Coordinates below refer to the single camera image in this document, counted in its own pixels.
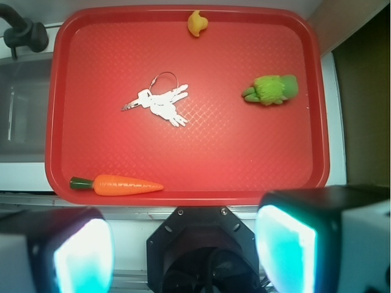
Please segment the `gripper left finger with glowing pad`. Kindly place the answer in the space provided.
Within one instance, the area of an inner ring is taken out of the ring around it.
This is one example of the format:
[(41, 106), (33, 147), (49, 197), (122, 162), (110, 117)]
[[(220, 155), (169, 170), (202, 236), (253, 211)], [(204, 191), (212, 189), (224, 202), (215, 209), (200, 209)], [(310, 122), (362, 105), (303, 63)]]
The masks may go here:
[(1, 214), (1, 292), (109, 292), (114, 238), (96, 208)]

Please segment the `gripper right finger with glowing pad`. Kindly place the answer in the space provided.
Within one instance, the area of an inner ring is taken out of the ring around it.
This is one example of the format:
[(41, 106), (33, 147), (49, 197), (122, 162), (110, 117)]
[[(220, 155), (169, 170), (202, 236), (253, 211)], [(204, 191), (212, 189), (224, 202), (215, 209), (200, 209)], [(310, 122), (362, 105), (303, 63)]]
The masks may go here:
[(390, 189), (273, 190), (260, 201), (255, 245), (277, 292), (389, 292)]

